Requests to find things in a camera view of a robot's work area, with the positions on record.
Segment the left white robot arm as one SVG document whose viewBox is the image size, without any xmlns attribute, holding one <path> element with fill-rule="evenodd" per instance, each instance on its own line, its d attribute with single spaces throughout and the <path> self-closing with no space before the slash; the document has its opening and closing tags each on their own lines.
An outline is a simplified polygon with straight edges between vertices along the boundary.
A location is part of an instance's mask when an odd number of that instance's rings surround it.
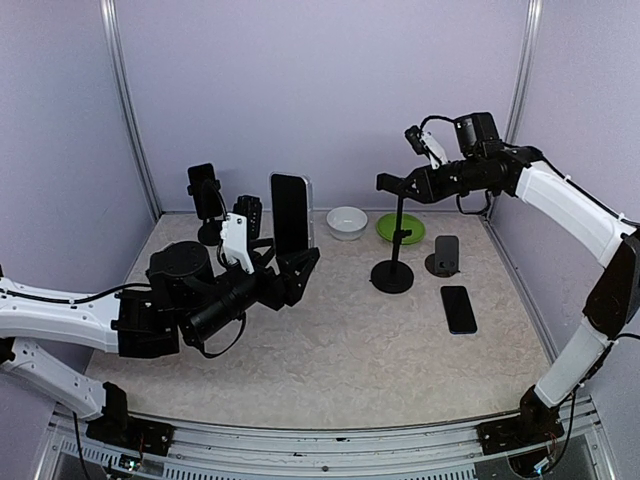
<svg viewBox="0 0 640 480">
<path fill-rule="evenodd" d="M 274 311 L 303 296 L 320 258 L 316 247 L 278 256 L 272 240 L 244 251 L 216 275 L 208 249 L 195 241 L 173 243 L 151 255 L 147 283 L 131 283 L 77 298 L 31 290 L 1 280 L 1 368 L 93 424 L 121 445 L 140 434 L 117 385 L 88 379 L 42 351 L 36 340 L 83 345 L 125 358 L 154 359 L 192 347 L 206 358 L 205 343 L 233 321 L 244 323 L 256 303 Z"/>
</svg>

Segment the blue-edged black phone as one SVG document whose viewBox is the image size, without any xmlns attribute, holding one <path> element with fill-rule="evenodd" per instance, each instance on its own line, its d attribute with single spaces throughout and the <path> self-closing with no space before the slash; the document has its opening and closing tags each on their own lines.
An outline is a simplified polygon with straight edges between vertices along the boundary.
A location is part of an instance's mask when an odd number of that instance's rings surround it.
<svg viewBox="0 0 640 480">
<path fill-rule="evenodd" d="M 464 286 L 443 286 L 441 299 L 449 332 L 453 335 L 476 334 L 478 327 L 470 297 Z"/>
</svg>

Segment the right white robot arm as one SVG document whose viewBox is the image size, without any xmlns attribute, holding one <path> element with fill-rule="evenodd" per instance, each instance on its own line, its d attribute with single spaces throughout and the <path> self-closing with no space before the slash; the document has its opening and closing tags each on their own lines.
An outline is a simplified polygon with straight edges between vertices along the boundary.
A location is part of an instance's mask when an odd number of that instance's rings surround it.
<svg viewBox="0 0 640 480">
<path fill-rule="evenodd" d="M 380 173 L 376 187 L 422 204 L 476 190 L 504 193 L 548 217 L 593 261 L 595 282 L 575 332 L 523 394 L 517 415 L 480 427 L 491 440 L 505 435 L 523 444 L 562 434 L 560 406 L 597 372 L 639 309 L 639 227 L 561 174 L 532 146 L 493 142 L 439 167 L 418 167 L 405 176 Z"/>
</svg>

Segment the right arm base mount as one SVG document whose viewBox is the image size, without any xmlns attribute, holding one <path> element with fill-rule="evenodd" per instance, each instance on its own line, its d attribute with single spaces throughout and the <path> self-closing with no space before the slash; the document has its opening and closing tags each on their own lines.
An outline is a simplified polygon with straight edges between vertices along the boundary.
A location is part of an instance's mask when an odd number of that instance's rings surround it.
<svg viewBox="0 0 640 480">
<path fill-rule="evenodd" d="M 530 388 L 520 400 L 518 414 L 486 421 L 476 427 L 484 455 L 550 441 L 564 435 L 559 407 L 548 407 Z"/>
</svg>

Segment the low black round stand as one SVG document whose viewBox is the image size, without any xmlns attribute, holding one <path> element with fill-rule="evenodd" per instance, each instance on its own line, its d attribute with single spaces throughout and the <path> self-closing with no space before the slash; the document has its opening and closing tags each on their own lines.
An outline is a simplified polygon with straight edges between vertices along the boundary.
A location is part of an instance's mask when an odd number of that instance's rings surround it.
<svg viewBox="0 0 640 480">
<path fill-rule="evenodd" d="M 455 235 L 437 236 L 434 252 L 425 259 L 425 268 L 440 278 L 450 278 L 459 272 L 459 239 Z"/>
</svg>

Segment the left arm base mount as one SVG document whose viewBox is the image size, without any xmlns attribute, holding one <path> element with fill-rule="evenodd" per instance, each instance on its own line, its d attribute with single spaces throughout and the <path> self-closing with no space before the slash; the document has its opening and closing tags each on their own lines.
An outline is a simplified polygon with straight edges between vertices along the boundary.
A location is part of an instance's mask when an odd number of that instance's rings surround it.
<svg viewBox="0 0 640 480">
<path fill-rule="evenodd" d="M 87 422 L 86 436 L 105 444 L 140 454 L 166 457 L 175 427 L 169 423 L 131 416 L 126 393 L 117 385 L 105 382 L 105 404 L 101 415 Z"/>
</svg>

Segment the black clamp stand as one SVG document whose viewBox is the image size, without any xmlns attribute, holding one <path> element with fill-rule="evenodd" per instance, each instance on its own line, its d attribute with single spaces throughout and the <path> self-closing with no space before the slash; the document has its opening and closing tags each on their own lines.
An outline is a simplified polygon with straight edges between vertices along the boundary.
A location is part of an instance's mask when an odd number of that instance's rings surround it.
<svg viewBox="0 0 640 480">
<path fill-rule="evenodd" d="M 219 217 L 201 220 L 202 225 L 200 226 L 197 236 L 198 241 L 207 246 L 216 246 L 220 243 L 221 237 L 221 218 L 224 216 L 225 207 L 223 206 L 223 200 L 220 197 L 220 192 L 218 193 L 218 198 L 221 201 L 223 213 Z"/>
</svg>

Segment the clear-cased phone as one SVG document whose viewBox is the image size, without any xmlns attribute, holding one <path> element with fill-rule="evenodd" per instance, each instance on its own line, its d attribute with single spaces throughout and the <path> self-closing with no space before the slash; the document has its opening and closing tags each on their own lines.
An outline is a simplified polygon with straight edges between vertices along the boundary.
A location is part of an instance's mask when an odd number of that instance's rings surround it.
<svg viewBox="0 0 640 480">
<path fill-rule="evenodd" d="M 315 246 L 311 181 L 304 175 L 270 175 L 273 235 L 277 256 Z"/>
</svg>

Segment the tall black pole stand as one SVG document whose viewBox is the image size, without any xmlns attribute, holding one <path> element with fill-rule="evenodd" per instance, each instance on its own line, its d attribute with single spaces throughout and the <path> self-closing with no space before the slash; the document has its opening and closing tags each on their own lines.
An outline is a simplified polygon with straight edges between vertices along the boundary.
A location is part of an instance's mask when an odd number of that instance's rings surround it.
<svg viewBox="0 0 640 480">
<path fill-rule="evenodd" d="M 407 292 L 414 282 L 413 270 L 399 258 L 402 239 L 404 236 L 410 234 L 409 231 L 403 231 L 401 229 L 403 207 L 404 197 L 399 196 L 396 208 L 396 231 L 392 241 L 391 258 L 377 263 L 370 274 L 370 281 L 377 290 L 392 295 Z"/>
</svg>

